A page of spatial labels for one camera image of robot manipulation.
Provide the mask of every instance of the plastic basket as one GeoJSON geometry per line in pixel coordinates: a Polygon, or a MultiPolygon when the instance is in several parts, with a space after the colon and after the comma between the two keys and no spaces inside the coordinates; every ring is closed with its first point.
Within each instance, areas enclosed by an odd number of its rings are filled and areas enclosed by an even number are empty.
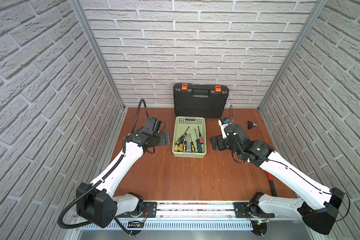
{"type": "Polygon", "coordinates": [[[205,134],[205,119],[199,117],[176,117],[175,122],[175,131],[173,132],[173,145],[172,152],[175,157],[193,157],[193,158],[203,158],[206,154],[206,143],[202,145],[202,152],[197,152],[196,139],[199,138],[199,130],[197,126],[200,128],[200,132],[202,134],[203,140],[205,142],[206,134],[205,134]],[[187,133],[190,133],[192,136],[193,145],[195,146],[195,152],[178,152],[178,147],[175,146],[176,141],[184,131],[189,126],[187,133]]]}

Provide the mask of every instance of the black bracket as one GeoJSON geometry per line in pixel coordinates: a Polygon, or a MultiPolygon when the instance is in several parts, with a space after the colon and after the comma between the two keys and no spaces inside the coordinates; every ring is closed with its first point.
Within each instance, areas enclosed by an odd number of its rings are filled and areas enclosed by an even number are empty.
{"type": "MultiPolygon", "coordinates": [[[[156,217],[156,211],[157,211],[157,202],[143,202],[143,208],[147,210],[148,218],[155,218],[156,217]]],[[[132,212],[126,212],[124,214],[120,214],[116,216],[117,218],[120,217],[132,217],[132,212]]],[[[141,212],[141,214],[138,216],[139,218],[144,218],[145,214],[144,211],[141,212]]]]}
{"type": "MultiPolygon", "coordinates": [[[[235,208],[236,218],[254,218],[251,215],[250,208],[248,207],[249,202],[234,202],[233,207],[235,208]]],[[[274,214],[256,213],[259,215],[257,218],[274,218],[274,214]]]]}

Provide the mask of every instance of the brown wooden surface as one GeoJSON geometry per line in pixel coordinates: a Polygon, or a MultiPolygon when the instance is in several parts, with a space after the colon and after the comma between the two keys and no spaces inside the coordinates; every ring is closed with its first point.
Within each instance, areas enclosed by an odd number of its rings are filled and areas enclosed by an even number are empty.
{"type": "MultiPolygon", "coordinates": [[[[112,156],[120,152],[122,138],[131,131],[137,108],[129,108],[120,136],[112,156]]],[[[175,112],[173,108],[148,108],[150,117],[167,122],[165,131],[170,132],[173,144],[175,112]]],[[[228,109],[223,117],[229,117],[228,109]]],[[[145,125],[142,108],[136,129],[145,125]]],[[[246,130],[253,140],[263,140],[272,145],[271,138],[257,109],[234,109],[235,123],[247,128],[247,121],[258,124],[258,128],[246,130]]],[[[120,182],[115,196],[134,192],[145,200],[249,200],[255,192],[271,194],[268,178],[264,170],[245,162],[233,161],[229,150],[212,150],[209,138],[221,135],[218,119],[206,119],[207,153],[204,158],[174,157],[172,145],[156,147],[155,154],[145,153],[130,168],[120,182]]],[[[274,185],[279,197],[295,198],[294,192],[274,177],[274,185]]]]}

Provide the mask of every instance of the orange latch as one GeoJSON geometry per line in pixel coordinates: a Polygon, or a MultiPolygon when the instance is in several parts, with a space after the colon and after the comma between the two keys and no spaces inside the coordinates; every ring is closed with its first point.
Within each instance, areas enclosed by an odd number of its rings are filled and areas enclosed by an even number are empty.
{"type": "Polygon", "coordinates": [[[184,91],[187,91],[188,90],[188,84],[186,84],[186,83],[181,84],[181,89],[184,90],[184,91]]]}

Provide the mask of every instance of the brick wall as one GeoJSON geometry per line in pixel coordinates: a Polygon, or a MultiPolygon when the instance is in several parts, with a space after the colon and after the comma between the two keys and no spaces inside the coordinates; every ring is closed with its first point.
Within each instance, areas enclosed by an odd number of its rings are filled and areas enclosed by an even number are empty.
{"type": "Polygon", "coordinates": [[[122,100],[173,107],[173,84],[261,102],[315,1],[81,0],[122,100]]]}
{"type": "Polygon", "coordinates": [[[0,0],[0,239],[62,238],[118,112],[68,1],[0,0]]]}
{"type": "Polygon", "coordinates": [[[360,240],[360,0],[327,3],[261,114],[285,158],[350,196],[330,237],[360,240]]]}

